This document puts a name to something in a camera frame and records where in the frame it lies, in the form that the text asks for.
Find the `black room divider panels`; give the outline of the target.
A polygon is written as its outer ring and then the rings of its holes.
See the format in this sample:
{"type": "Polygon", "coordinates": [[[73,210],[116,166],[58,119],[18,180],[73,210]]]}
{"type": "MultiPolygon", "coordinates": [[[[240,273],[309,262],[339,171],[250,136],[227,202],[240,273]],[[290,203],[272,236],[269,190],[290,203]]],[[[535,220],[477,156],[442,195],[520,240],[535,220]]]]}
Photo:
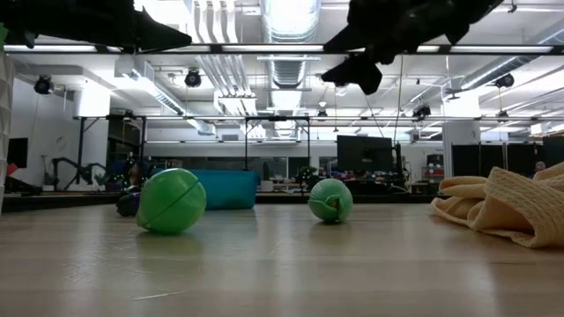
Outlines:
{"type": "Polygon", "coordinates": [[[540,142],[453,144],[454,176],[487,177],[494,167],[532,177],[537,161],[546,169],[564,162],[564,136],[540,142]]]}

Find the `yellow cloth towel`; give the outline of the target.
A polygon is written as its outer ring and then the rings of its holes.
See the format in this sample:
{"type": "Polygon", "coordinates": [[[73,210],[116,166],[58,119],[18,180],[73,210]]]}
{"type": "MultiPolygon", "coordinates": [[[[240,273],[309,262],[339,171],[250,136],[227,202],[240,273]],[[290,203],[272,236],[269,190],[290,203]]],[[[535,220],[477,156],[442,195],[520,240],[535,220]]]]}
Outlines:
{"type": "Polygon", "coordinates": [[[531,179],[499,167],[487,177],[457,176],[440,184],[436,216],[522,247],[564,247],[564,162],[531,179]]]}

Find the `blue plastic tupperware container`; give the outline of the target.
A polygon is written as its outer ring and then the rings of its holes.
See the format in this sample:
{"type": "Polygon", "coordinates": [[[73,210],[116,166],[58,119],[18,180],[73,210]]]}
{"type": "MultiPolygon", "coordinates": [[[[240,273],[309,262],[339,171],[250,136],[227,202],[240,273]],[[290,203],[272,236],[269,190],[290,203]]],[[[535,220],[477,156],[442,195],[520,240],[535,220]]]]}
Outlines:
{"type": "Polygon", "coordinates": [[[204,186],[206,210],[253,209],[260,178],[254,172],[237,170],[188,170],[204,186]]]}

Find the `white column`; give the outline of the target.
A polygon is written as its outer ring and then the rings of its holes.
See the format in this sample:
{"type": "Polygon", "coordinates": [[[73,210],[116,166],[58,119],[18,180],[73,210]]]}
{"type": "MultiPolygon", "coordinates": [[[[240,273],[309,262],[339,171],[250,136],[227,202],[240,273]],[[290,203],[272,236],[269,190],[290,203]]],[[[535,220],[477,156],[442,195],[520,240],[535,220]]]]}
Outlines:
{"type": "Polygon", "coordinates": [[[480,141],[481,116],[479,96],[475,92],[459,93],[453,100],[444,100],[442,114],[449,120],[442,124],[443,162],[446,178],[454,176],[453,144],[476,144],[480,141]]]}

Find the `silver ceiling duct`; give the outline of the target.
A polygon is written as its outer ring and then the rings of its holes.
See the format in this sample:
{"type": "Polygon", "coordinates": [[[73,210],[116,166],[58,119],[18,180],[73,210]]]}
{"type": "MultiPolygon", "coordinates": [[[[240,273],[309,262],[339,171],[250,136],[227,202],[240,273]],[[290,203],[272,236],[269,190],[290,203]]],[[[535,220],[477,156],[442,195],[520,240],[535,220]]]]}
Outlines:
{"type": "MultiPolygon", "coordinates": [[[[322,0],[260,0],[263,36],[267,43],[304,44],[315,38],[322,0]]],[[[274,55],[269,61],[272,83],[281,89],[301,85],[305,55],[274,55]]]]}

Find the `dark wall screen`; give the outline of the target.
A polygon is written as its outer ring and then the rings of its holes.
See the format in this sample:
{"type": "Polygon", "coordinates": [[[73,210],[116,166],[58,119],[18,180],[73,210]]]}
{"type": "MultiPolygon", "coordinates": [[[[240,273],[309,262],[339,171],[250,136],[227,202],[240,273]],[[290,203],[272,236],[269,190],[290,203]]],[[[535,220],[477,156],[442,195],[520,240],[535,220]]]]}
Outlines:
{"type": "Polygon", "coordinates": [[[17,168],[27,168],[28,139],[11,138],[8,147],[7,163],[17,168]]]}

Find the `smooth green toy ball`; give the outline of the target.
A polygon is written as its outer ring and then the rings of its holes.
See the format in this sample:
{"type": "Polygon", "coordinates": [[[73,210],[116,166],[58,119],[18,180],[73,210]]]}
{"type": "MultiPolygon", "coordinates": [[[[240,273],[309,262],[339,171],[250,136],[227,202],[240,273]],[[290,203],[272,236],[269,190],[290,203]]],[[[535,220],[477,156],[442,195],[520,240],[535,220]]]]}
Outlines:
{"type": "Polygon", "coordinates": [[[204,186],[192,172],[168,169],[154,174],[145,183],[136,222],[148,232],[180,234],[203,216],[206,204],[204,186]]]}

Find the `green ribbed toy corn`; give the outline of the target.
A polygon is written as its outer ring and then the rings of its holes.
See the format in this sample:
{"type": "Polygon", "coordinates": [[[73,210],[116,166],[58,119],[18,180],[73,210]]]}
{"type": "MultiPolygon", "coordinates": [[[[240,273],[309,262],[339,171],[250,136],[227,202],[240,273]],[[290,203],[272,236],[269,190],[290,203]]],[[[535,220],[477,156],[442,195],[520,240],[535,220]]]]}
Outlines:
{"type": "Polygon", "coordinates": [[[353,195],[341,180],[324,179],[313,186],[308,207],[325,223],[344,223],[353,210],[353,195]]]}

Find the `purple toy eggplant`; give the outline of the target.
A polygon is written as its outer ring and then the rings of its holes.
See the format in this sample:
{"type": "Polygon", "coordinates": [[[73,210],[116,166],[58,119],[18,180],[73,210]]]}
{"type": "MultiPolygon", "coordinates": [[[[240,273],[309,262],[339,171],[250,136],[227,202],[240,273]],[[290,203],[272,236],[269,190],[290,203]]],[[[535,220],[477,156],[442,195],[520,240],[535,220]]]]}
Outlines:
{"type": "Polygon", "coordinates": [[[122,217],[135,217],[139,209],[140,192],[126,193],[116,203],[116,212],[122,217]]]}

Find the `black monitor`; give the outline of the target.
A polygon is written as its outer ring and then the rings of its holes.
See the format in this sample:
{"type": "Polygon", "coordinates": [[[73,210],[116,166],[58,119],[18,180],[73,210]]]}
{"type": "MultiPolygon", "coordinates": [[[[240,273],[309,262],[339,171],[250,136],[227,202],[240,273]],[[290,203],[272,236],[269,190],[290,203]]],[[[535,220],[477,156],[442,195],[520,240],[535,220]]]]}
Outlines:
{"type": "Polygon", "coordinates": [[[392,139],[371,136],[338,136],[340,171],[389,172],[393,168],[392,139]]]}

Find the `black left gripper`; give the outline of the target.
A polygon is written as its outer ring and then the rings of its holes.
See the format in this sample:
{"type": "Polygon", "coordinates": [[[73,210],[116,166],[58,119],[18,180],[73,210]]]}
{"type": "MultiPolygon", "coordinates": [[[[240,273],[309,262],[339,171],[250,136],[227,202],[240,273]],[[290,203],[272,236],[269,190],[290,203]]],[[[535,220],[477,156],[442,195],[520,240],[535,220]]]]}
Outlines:
{"type": "Polygon", "coordinates": [[[94,4],[101,19],[95,23],[97,46],[121,48],[130,54],[132,36],[137,51],[164,51],[192,44],[190,35],[156,21],[137,0],[94,0],[94,4]]]}

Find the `black overhead crossbeam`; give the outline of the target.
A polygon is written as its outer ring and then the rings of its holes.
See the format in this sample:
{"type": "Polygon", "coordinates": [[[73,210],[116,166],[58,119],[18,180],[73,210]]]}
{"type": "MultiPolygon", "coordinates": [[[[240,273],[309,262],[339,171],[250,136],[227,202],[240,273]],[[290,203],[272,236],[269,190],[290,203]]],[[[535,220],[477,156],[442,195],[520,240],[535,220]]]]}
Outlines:
{"type": "MultiPolygon", "coordinates": [[[[99,48],[91,44],[5,45],[13,54],[121,54],[119,48],[99,48]]],[[[196,44],[167,50],[145,50],[145,55],[328,55],[319,44],[196,44]]],[[[413,55],[564,55],[564,45],[421,45],[413,55]]]]}

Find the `black background rig frame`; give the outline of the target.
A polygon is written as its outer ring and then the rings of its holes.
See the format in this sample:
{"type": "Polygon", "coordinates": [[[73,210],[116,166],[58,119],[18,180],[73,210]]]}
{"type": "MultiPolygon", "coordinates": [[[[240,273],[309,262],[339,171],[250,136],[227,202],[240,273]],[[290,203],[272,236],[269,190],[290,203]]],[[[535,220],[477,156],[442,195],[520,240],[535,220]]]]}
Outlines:
{"type": "MultiPolygon", "coordinates": [[[[120,120],[120,121],[141,121],[141,141],[139,159],[144,160],[145,144],[149,143],[146,138],[147,122],[148,121],[184,121],[195,127],[200,127],[199,132],[204,135],[212,134],[211,128],[206,128],[207,123],[212,122],[243,122],[243,135],[244,135],[244,168],[249,168],[249,136],[248,128],[249,122],[260,124],[263,121],[267,122],[299,122],[306,123],[307,134],[307,156],[308,163],[311,164],[311,122],[313,121],[344,121],[345,119],[360,120],[360,121],[379,121],[391,120],[391,116],[287,116],[287,115],[256,115],[256,116],[224,116],[224,115],[181,115],[181,116],[145,116],[145,115],[117,115],[108,114],[105,116],[74,116],[74,120],[80,120],[80,141],[79,145],[83,145],[83,136],[85,133],[85,122],[87,120],[120,120]]],[[[479,117],[446,117],[446,116],[431,116],[431,119],[441,122],[541,122],[541,121],[560,121],[564,122],[564,116],[479,116],[479,117]]]]}

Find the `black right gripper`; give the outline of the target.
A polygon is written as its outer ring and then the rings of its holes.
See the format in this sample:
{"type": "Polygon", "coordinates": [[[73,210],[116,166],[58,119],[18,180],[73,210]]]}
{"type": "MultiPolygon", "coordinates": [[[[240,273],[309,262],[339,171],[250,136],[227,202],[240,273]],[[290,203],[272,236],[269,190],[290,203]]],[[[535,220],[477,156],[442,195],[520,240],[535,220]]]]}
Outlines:
{"type": "Polygon", "coordinates": [[[355,84],[371,95],[382,82],[375,63],[390,64],[396,55],[412,53],[443,35],[444,24],[445,0],[351,0],[347,26],[323,50],[352,53],[321,80],[335,86],[355,84]]]}

